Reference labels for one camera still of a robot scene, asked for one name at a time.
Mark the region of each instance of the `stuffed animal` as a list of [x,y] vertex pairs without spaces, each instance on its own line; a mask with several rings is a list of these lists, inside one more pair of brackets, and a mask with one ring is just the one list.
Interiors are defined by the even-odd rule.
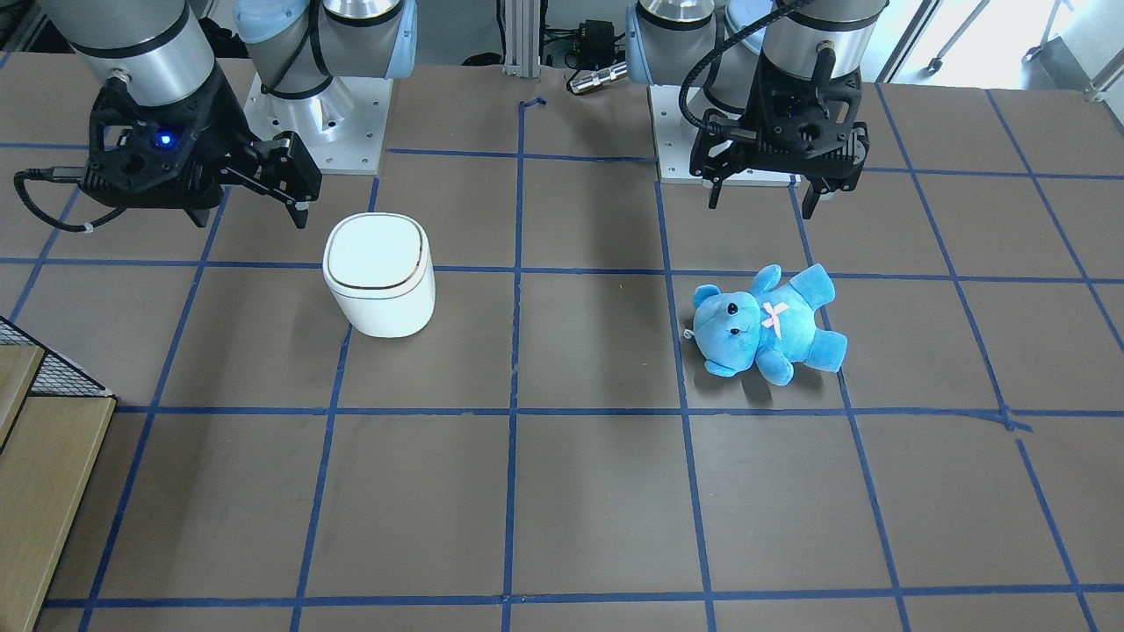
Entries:
[[754,361],[767,380],[785,386],[792,362],[821,371],[839,371],[846,336],[816,327],[815,312],[835,299],[835,285],[818,263],[780,288],[780,265],[758,272],[749,292],[722,294],[715,286],[695,290],[695,338],[706,370],[731,378]]

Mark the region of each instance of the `metal plate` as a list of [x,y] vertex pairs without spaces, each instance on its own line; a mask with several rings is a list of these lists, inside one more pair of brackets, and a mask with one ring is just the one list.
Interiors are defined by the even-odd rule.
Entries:
[[[389,79],[361,76],[339,76],[336,81],[344,82],[359,103],[359,109],[351,115],[352,120],[347,121],[347,129],[352,132],[346,135],[335,135],[330,141],[323,143],[318,143],[317,138],[305,136],[301,138],[323,173],[378,175],[393,82]],[[269,99],[274,97],[263,96],[261,85],[261,78],[255,74],[254,82],[250,87],[251,97],[243,110],[246,120],[250,121],[251,132],[262,138],[272,138],[283,127],[272,124],[273,107]]]
[[[691,175],[691,146],[695,144],[695,128],[679,114],[678,85],[649,87],[652,106],[652,132],[655,135],[655,151],[660,157],[660,181],[669,183],[700,182]],[[694,99],[698,88],[688,92]],[[743,171],[723,182],[725,187],[788,187],[800,181],[799,175],[774,171]]]

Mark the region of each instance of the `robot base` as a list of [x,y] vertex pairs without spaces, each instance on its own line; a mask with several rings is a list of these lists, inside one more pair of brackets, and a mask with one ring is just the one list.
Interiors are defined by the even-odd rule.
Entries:
[[284,129],[300,134],[323,173],[378,175],[392,84],[389,79],[337,76],[316,97],[282,101],[262,94],[255,74],[243,111],[261,138]]
[[[696,100],[698,88],[692,88],[688,94]],[[652,107],[652,132],[655,135],[655,150],[660,157],[660,181],[673,184],[700,182],[691,175],[691,147],[695,145],[695,127],[683,120],[679,114],[678,85],[650,85],[649,103]],[[788,187],[800,181],[799,175],[779,173],[776,171],[743,171],[729,177],[725,187]]]

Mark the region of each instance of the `white lid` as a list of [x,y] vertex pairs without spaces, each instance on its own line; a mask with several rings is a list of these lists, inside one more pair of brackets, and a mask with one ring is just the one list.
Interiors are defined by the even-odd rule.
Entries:
[[390,290],[408,283],[425,268],[425,233],[409,217],[389,213],[353,215],[328,236],[324,272],[346,288]]

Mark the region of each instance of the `white trash can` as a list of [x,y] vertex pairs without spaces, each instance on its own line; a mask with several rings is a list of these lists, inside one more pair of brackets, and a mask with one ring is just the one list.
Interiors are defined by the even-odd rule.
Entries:
[[362,213],[344,219],[328,235],[323,269],[344,315],[369,336],[408,336],[433,316],[429,240],[405,215]]

